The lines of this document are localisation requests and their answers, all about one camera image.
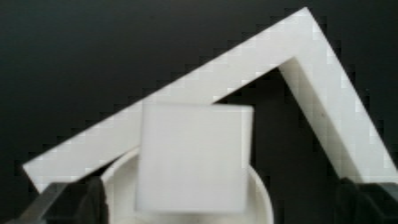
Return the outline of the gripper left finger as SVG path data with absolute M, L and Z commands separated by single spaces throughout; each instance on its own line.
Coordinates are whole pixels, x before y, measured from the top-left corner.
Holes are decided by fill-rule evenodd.
M 97 177 L 51 183 L 24 212 L 26 224 L 108 224 L 104 187 Z

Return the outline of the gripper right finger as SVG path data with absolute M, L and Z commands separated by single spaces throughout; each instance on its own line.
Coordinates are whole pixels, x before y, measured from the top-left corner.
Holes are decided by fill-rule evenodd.
M 398 224 L 398 184 L 339 181 L 333 224 Z

